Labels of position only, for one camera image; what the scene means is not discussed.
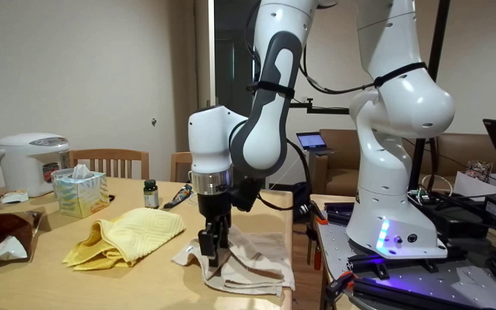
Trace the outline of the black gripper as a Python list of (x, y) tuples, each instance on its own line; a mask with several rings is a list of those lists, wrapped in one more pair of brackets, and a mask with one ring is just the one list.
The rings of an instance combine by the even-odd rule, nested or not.
[(198, 210), (205, 216), (205, 228), (198, 232), (200, 251), (205, 256), (215, 254), (212, 265), (221, 263), (222, 254), (229, 249), (229, 227), (231, 227), (231, 196), (224, 194), (200, 194)]

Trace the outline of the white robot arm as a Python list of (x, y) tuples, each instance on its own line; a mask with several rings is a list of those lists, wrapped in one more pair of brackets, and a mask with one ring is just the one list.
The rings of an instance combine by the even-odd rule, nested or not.
[[(248, 210), (260, 182), (286, 158), (286, 118), (314, 11), (338, 0), (260, 0), (253, 48), (260, 70), (252, 110), (214, 104), (190, 115), (191, 184), (212, 265), (229, 246), (231, 210)], [(408, 203), (407, 137), (434, 137), (453, 120), (453, 99), (420, 58), (414, 0), (357, 0), (360, 60), (372, 86), (350, 104), (360, 142), (358, 191), (346, 234), (388, 259), (445, 258), (436, 225)]]

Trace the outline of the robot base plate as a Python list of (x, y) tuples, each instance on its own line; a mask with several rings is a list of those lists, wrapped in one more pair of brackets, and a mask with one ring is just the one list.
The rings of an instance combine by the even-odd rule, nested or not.
[(362, 310), (496, 310), (491, 254), (462, 249), (448, 259), (386, 259), (348, 239), (352, 210), (352, 203), (324, 201), (317, 218), (329, 304), (346, 294)]

